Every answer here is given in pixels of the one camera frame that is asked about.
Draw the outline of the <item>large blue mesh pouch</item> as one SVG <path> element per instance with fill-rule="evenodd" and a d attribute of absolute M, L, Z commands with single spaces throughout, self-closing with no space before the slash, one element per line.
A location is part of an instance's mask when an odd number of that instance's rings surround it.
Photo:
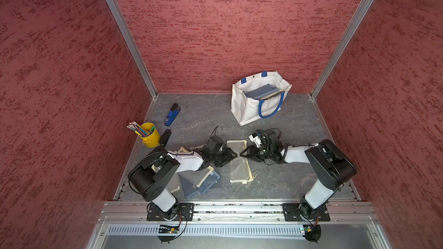
<path fill-rule="evenodd" d="M 253 91 L 246 92 L 245 96 L 255 100 L 265 100 L 279 93 L 280 89 L 278 87 L 266 84 Z"/>

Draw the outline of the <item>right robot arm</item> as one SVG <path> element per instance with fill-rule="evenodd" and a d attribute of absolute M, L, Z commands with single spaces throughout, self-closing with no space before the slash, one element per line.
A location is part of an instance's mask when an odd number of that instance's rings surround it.
<path fill-rule="evenodd" d="M 283 204 L 286 221 L 330 221 L 326 205 L 329 199 L 357 173 L 357 166 L 329 139 L 316 144 L 290 145 L 280 140 L 275 129 L 256 130 L 249 136 L 253 145 L 241 157 L 258 163 L 307 163 L 312 166 L 317 180 L 298 204 Z"/>

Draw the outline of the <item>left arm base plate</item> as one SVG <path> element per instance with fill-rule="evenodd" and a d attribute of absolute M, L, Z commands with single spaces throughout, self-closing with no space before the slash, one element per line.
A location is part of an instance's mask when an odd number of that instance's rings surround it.
<path fill-rule="evenodd" d="M 195 204 L 177 202 L 173 207 L 164 212 L 161 208 L 154 203 L 150 203 L 147 206 L 147 221 L 192 221 Z"/>

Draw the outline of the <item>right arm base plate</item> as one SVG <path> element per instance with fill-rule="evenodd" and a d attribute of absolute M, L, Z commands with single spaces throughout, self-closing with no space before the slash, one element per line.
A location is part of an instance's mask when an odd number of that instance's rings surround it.
<path fill-rule="evenodd" d="M 313 209 L 307 203 L 302 204 L 283 204 L 283 215 L 287 222 L 330 222 L 331 218 L 325 205 Z"/>

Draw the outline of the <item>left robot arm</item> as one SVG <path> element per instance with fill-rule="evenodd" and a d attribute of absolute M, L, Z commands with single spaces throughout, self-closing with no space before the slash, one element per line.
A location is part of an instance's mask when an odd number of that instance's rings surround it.
<path fill-rule="evenodd" d="M 209 166 L 222 167 L 237 157 L 215 133 L 216 130 L 206 145 L 189 153 L 174 153 L 158 146 L 132 168 L 128 174 L 130 188 L 155 206 L 164 220 L 181 219 L 180 203 L 167 188 L 173 176 Z"/>

